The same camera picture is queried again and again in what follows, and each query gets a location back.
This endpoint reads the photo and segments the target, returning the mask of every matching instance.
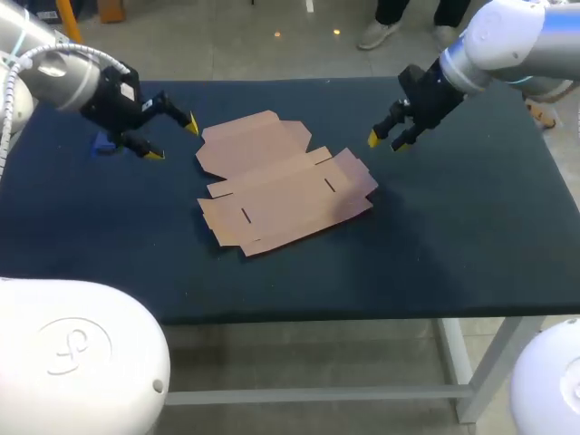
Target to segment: person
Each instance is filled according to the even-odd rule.
[[[409,0],[378,0],[372,23],[364,31],[358,46],[362,50],[378,47],[390,34],[399,30],[402,13]],[[442,50],[458,37],[457,27],[468,9],[470,0],[440,0],[435,12],[435,38]]]

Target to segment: blue object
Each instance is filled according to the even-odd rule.
[[[118,150],[115,144],[107,139],[107,135],[99,131],[92,142],[91,155],[93,157],[110,156],[123,154],[125,151],[125,149]]]

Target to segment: white cable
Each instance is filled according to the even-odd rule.
[[[18,61],[12,65],[10,72],[6,76],[5,98],[4,98],[4,125],[2,127],[2,136],[0,137],[0,180],[4,173],[6,158],[8,157],[8,148],[10,146],[10,132],[12,130],[12,117],[15,103],[15,85],[18,74],[25,67],[30,67],[33,57],[40,53],[46,52],[77,52],[92,54],[104,61],[110,63],[121,74],[128,74],[131,71],[118,60],[109,56],[107,53],[95,50],[94,48],[80,45],[78,43],[57,43],[43,45],[27,51],[18,58]]]

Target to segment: dark blue tablecloth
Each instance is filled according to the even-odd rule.
[[[397,154],[366,145],[402,96],[392,78],[144,86],[159,89],[201,127],[264,110],[303,121],[311,149],[348,147],[369,167],[373,210],[245,258],[201,216],[215,180],[201,139],[159,118],[141,133],[166,160],[95,158],[95,126],[41,105],[0,186],[0,276],[112,285],[166,324],[580,312],[580,218],[508,88]]]

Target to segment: floor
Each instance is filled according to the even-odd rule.
[[[484,3],[472,3],[468,17]],[[271,80],[397,75],[428,66],[437,0],[411,0],[401,31],[372,52],[354,48],[374,0],[126,0],[128,21],[81,23],[87,44],[148,80]],[[580,200],[577,95],[557,104],[563,125],[546,135]],[[562,320],[551,318],[547,324]],[[474,366],[501,319],[462,321]],[[431,321],[245,324],[199,327],[172,344],[173,391],[349,386],[444,381]],[[160,435],[516,435],[504,386],[476,426],[460,426],[448,401],[290,403],[166,409]]]

